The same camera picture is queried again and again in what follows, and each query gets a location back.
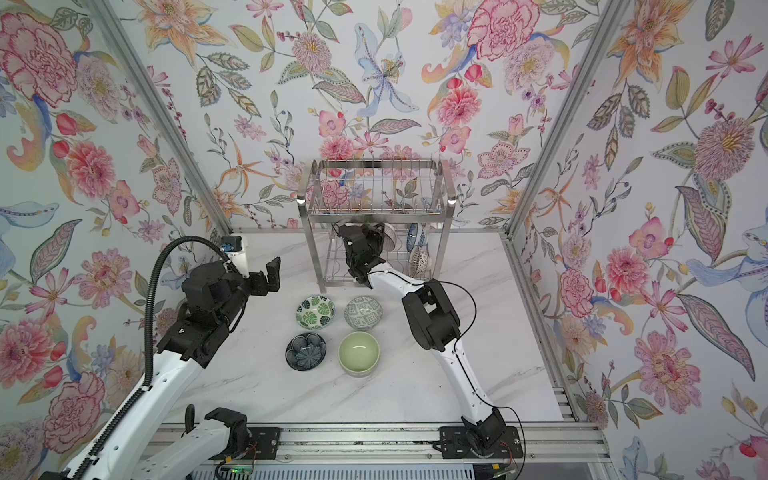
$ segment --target dish rack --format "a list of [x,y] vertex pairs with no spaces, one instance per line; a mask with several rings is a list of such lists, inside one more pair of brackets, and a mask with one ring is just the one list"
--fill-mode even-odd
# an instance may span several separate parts
[[[382,258],[406,275],[437,278],[456,205],[448,161],[324,160],[314,161],[296,195],[306,242],[321,293],[328,286],[359,285],[346,266],[343,241],[332,228],[344,223],[389,223],[396,234],[392,251]],[[422,225],[430,257],[425,271],[409,271],[407,236],[412,224]],[[328,230],[328,252],[321,259],[314,227]]]

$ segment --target light green bowl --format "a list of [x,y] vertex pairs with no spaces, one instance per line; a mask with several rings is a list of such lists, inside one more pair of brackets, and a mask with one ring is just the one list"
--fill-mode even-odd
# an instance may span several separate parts
[[339,363],[351,376],[369,375],[379,363],[379,342],[367,332],[354,332],[339,344]]

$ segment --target orange flower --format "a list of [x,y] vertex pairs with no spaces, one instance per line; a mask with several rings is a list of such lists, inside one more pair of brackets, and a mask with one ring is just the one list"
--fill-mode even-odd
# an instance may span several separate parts
[[619,76],[614,87],[623,82],[632,71],[661,88],[661,55],[683,43],[677,33],[677,23],[690,10],[690,0],[636,0],[634,18],[622,27],[608,51],[608,57],[621,57]]
[[518,206],[518,198],[520,197],[520,190],[507,189],[507,196],[501,200],[496,200],[501,204],[500,207],[496,207],[491,210],[494,214],[511,214],[515,211],[515,207]]
[[154,50],[170,42],[195,65],[197,44],[231,44],[229,38],[210,25],[204,25],[216,11],[198,0],[135,0],[143,10],[140,22],[147,24],[147,46]]

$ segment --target black mounting plate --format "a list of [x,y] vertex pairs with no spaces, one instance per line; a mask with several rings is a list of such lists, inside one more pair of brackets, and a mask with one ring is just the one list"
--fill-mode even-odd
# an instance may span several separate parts
[[[481,458],[469,448],[466,427],[440,427],[439,432],[440,440],[436,448],[440,449],[443,458]],[[512,450],[512,458],[523,458],[523,448],[520,437],[518,437],[518,430],[512,426],[507,426],[502,437],[493,444],[482,458],[509,458],[509,450],[502,446],[502,442],[509,445]]]
[[[278,427],[248,427],[251,436],[257,441],[256,451],[251,450],[243,457],[244,460],[274,460],[277,448],[280,446],[280,429]],[[224,460],[224,455],[216,455],[213,460]]]

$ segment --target green leaf patterned bowl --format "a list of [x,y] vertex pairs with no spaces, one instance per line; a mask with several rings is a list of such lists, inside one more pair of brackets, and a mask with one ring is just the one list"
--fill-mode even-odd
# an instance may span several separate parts
[[307,297],[296,309],[296,322],[308,330],[320,330],[333,320],[336,307],[330,298],[324,295]]

